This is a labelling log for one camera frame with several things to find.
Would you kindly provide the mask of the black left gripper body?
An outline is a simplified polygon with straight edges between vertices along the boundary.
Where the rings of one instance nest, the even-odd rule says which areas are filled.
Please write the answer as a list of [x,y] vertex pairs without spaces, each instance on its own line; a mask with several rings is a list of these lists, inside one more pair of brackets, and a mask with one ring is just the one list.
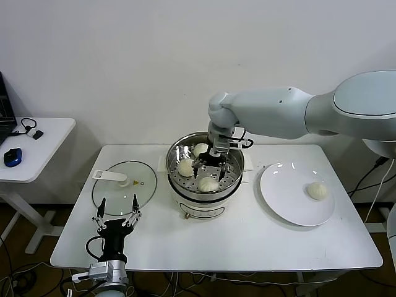
[[127,262],[124,254],[125,237],[134,230],[132,225],[124,225],[125,219],[119,218],[105,222],[106,228],[100,231],[100,237],[104,239],[103,254],[100,256],[100,262],[108,260],[120,260]]

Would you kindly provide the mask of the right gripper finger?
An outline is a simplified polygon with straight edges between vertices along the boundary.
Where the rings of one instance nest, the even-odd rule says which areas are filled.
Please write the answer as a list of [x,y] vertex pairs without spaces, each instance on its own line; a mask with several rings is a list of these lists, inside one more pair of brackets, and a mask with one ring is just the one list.
[[197,178],[199,168],[201,168],[201,167],[204,166],[205,164],[206,164],[206,161],[204,161],[204,160],[201,159],[201,158],[196,158],[196,159],[192,162],[193,175],[194,175],[195,178]]
[[218,182],[220,183],[221,180],[225,177],[226,172],[229,170],[229,166],[226,161],[222,161],[219,163],[220,173],[218,177]]

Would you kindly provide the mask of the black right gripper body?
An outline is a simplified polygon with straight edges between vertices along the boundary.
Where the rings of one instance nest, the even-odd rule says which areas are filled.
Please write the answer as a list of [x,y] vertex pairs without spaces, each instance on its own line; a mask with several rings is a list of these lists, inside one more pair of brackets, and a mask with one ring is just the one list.
[[226,164],[226,155],[213,156],[210,152],[202,152],[197,161],[200,166],[223,166]]

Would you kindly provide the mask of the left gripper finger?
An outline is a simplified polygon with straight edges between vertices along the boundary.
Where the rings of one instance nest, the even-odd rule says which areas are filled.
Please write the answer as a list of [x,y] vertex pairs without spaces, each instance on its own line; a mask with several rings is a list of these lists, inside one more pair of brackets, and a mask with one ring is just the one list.
[[97,208],[97,214],[95,217],[92,217],[92,221],[97,224],[97,231],[102,231],[106,229],[105,221],[104,221],[104,214],[105,214],[105,205],[106,199],[103,198],[101,204]]
[[140,220],[142,213],[140,211],[140,205],[137,200],[137,194],[134,193],[132,200],[132,212],[129,217],[127,217],[122,226],[135,226]]

